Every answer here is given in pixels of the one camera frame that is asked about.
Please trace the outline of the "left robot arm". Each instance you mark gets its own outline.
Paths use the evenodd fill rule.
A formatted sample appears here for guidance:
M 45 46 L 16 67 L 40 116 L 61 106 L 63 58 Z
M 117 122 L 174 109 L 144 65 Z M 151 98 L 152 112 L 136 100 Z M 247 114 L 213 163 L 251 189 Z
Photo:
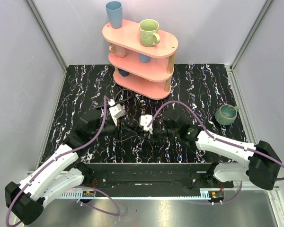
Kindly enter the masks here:
M 14 214 L 24 225 L 30 225 L 42 214 L 44 208 L 63 193 L 75 187 L 87 187 L 91 193 L 96 186 L 105 188 L 108 172 L 95 170 L 78 160 L 100 134 L 119 134 L 121 105 L 110 107 L 111 118 L 100 119 L 102 112 L 93 109 L 82 115 L 65 141 L 37 170 L 19 183 L 10 182 L 5 187 L 8 214 Z

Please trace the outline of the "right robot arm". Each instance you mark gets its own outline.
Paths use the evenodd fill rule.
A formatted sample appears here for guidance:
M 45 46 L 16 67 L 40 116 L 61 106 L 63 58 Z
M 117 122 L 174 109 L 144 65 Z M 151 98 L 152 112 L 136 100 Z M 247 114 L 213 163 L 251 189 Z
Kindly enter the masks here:
M 227 181 L 242 181 L 270 191 L 277 181 L 281 160 L 268 142 L 261 140 L 253 144 L 229 139 L 179 117 L 173 120 L 164 116 L 163 123 L 147 125 L 153 136 L 177 138 L 187 147 L 195 146 L 199 150 L 232 159 L 232 163 L 214 164 L 208 171 L 205 181 L 210 187 Z

